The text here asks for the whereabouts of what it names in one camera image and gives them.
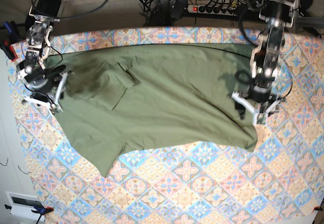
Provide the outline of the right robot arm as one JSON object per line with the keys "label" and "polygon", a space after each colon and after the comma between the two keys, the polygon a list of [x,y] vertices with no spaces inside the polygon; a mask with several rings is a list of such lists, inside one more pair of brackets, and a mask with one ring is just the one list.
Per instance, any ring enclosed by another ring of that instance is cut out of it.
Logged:
{"label": "right robot arm", "polygon": [[17,65],[17,78],[32,92],[25,100],[44,105],[57,107],[62,98],[63,88],[68,77],[66,66],[61,62],[46,66],[46,60],[53,49],[50,42],[50,33],[54,21],[67,0],[35,0],[37,8],[51,11],[50,15],[42,15],[32,7],[29,16],[35,19],[26,35],[27,50],[25,59]]}

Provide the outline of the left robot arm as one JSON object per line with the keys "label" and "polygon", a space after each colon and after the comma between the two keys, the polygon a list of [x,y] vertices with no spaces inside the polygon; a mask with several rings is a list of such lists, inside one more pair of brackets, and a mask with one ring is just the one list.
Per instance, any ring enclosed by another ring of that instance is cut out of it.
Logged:
{"label": "left robot arm", "polygon": [[259,13],[259,18],[266,22],[266,28],[258,35],[250,58],[250,71],[239,70],[235,78],[247,89],[233,92],[231,98],[240,117],[248,111],[253,116],[254,125],[266,124],[267,118],[278,112],[278,106],[286,100],[284,95],[272,93],[272,86],[281,72],[278,63],[281,48],[285,44],[284,30],[291,28],[297,0],[246,0],[245,10]]}

